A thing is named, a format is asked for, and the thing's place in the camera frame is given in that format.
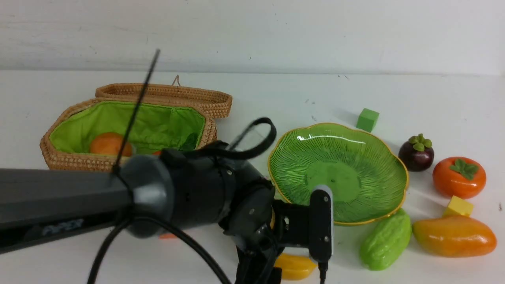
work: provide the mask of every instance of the black antenna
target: black antenna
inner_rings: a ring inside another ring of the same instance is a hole
[[[133,109],[133,113],[130,117],[130,122],[128,123],[128,127],[126,128],[126,133],[123,137],[123,142],[121,143],[121,148],[119,149],[118,156],[116,158],[116,163],[112,166],[112,173],[119,175],[119,170],[121,169],[119,166],[119,162],[121,160],[121,156],[123,156],[123,150],[125,149],[126,142],[128,141],[128,135],[130,135],[131,128],[135,123],[135,117],[137,116],[138,109],[140,108],[140,104],[142,103],[142,99],[144,98],[145,92],[147,91],[147,86],[149,85],[149,80],[151,79],[151,75],[155,69],[156,61],[158,61],[158,56],[160,55],[160,50],[156,49],[155,56],[153,57],[153,61],[151,62],[151,67],[149,67],[149,71],[145,78],[144,85],[142,85],[142,89],[140,90],[140,95],[138,96],[137,104]]]

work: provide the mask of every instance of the green basket lining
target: green basket lining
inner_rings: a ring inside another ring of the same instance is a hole
[[[134,107],[129,102],[100,102],[60,123],[49,139],[58,151],[87,154],[97,135],[124,134]],[[190,151],[200,144],[205,122],[192,108],[142,104],[128,140],[137,154],[163,148]]]

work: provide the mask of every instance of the orange object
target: orange object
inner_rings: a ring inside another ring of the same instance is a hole
[[[443,257],[486,255],[497,243],[486,224],[461,215],[417,221],[412,230],[424,250]]]
[[[172,234],[172,233],[165,233],[160,236],[160,239],[165,240],[165,239],[176,239],[177,237]]]
[[[317,264],[308,257],[282,253],[275,261],[274,267],[282,269],[282,279],[302,280],[316,268]]]
[[[123,136],[114,132],[107,132],[97,135],[89,145],[89,152],[92,154],[116,156],[121,149]],[[126,143],[123,150],[123,156],[130,157],[133,148],[129,142]]]
[[[474,160],[450,157],[433,170],[433,183],[438,192],[451,198],[468,199],[479,194],[486,185],[486,171]]]

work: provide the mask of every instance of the persimmon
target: persimmon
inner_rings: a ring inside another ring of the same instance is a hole
[[[440,161],[433,170],[435,189],[446,197],[468,199],[479,194],[486,185],[486,171],[476,161],[465,157],[450,157]]]
[[[89,145],[89,152],[92,154],[115,156],[121,149],[123,136],[114,132],[107,132],[97,135]],[[127,142],[123,150],[123,156],[130,157],[133,153],[132,145]]]

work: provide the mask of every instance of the white wall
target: white wall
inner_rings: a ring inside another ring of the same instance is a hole
[[[2,0],[0,68],[505,74],[504,0]]]

